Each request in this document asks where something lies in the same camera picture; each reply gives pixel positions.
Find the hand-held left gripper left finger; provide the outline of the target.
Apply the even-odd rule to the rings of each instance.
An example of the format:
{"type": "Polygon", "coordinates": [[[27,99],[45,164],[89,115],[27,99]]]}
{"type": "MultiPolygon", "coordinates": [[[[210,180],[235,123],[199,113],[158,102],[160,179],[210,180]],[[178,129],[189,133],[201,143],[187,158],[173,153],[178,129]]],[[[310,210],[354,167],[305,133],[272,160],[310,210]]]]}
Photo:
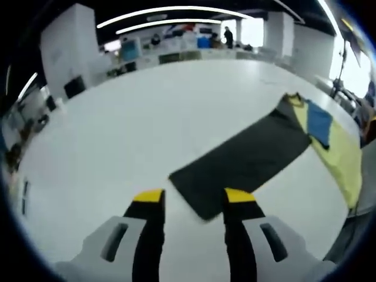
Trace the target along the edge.
{"type": "Polygon", "coordinates": [[[123,216],[101,224],[55,271],[63,281],[159,281],[165,202],[163,189],[137,194],[123,216]]]}

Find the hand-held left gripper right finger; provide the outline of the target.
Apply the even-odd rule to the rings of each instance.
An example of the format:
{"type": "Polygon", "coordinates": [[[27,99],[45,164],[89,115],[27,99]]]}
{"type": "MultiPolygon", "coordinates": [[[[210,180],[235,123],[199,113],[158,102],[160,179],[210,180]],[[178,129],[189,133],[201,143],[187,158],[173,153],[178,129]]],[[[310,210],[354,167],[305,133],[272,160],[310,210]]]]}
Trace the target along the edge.
{"type": "Polygon", "coordinates": [[[266,216],[251,193],[223,193],[231,281],[322,281],[335,264],[315,258],[285,222],[266,216]]]}

